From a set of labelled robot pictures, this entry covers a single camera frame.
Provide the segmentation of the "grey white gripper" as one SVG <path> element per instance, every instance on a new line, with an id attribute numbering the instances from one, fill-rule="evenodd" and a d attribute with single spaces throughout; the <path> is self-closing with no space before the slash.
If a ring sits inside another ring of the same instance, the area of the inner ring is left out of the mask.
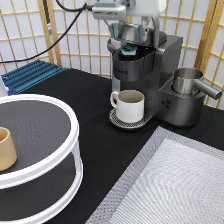
<path id="1" fill-rule="evenodd" d="M 128 16 L 158 17 L 166 9 L 166 0 L 91 0 L 92 15 L 98 20 L 125 21 Z M 109 26 L 111 37 L 120 34 L 120 24 Z M 148 29 L 143 25 L 137 28 L 140 41 L 148 38 Z"/>

